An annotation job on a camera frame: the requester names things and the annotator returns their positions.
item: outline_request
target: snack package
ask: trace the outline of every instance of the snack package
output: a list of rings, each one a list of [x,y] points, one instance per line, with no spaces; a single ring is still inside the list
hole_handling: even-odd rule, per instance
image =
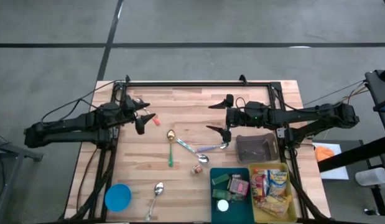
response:
[[[264,202],[258,203],[258,206],[264,211],[274,215],[277,218],[283,217],[292,201],[292,196],[267,196]]]
[[[245,197],[248,194],[249,182],[233,178],[231,181],[230,192]]]
[[[253,200],[258,203],[264,201],[268,188],[266,170],[255,170],[250,180]]]
[[[267,195],[283,195],[286,190],[287,172],[279,170],[268,170],[269,190]]]

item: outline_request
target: small orange item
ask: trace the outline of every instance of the small orange item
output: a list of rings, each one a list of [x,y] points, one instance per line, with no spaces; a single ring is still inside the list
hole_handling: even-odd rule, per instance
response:
[[[159,119],[153,118],[152,120],[154,121],[154,123],[156,124],[156,126],[159,126],[159,125],[160,125]]]
[[[317,162],[322,161],[324,159],[328,159],[334,155],[335,153],[327,147],[323,147],[323,146],[315,147],[315,158],[317,159]]]

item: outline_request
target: green package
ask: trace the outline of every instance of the green package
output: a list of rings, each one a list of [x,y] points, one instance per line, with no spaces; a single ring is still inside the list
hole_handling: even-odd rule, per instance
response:
[[[231,193],[226,190],[213,189],[213,194],[211,195],[213,198],[230,200]]]
[[[230,179],[230,176],[228,174],[223,174],[219,177],[213,178],[211,180],[211,184],[216,185],[216,184],[222,183],[224,181],[227,181],[229,179]]]

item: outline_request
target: blue bowl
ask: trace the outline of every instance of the blue bowl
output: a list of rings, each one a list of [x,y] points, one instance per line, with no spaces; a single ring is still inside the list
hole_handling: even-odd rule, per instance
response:
[[[105,194],[105,205],[112,212],[127,208],[131,200],[131,191],[127,185],[113,185]]]

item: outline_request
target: gold spoon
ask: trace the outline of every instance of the gold spoon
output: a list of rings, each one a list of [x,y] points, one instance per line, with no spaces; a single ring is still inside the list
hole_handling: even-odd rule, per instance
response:
[[[169,143],[170,143],[169,167],[173,167],[172,141],[174,138],[175,138],[175,133],[173,130],[170,130],[167,133],[167,139],[169,140]]]

